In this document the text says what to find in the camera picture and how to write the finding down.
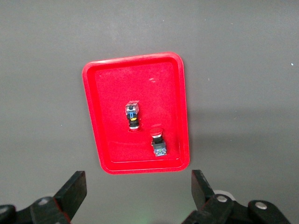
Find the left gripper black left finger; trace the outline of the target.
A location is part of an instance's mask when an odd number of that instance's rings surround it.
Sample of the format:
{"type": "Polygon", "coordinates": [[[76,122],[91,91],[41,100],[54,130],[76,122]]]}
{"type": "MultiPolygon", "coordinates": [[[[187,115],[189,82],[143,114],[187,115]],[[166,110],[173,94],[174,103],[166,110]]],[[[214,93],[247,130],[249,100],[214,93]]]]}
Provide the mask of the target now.
{"type": "Polygon", "coordinates": [[[69,224],[87,195],[85,171],[76,171],[54,196],[30,206],[34,224],[69,224]]]}

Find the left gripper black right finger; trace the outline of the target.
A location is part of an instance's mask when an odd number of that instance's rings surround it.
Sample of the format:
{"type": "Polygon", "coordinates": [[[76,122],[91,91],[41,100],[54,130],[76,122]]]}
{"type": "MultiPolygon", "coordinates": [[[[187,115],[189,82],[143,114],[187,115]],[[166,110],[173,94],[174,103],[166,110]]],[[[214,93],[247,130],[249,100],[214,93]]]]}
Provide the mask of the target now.
{"type": "Polygon", "coordinates": [[[223,194],[215,194],[201,170],[193,170],[191,190],[196,210],[185,219],[185,224],[225,224],[232,213],[234,202],[223,194]]]}

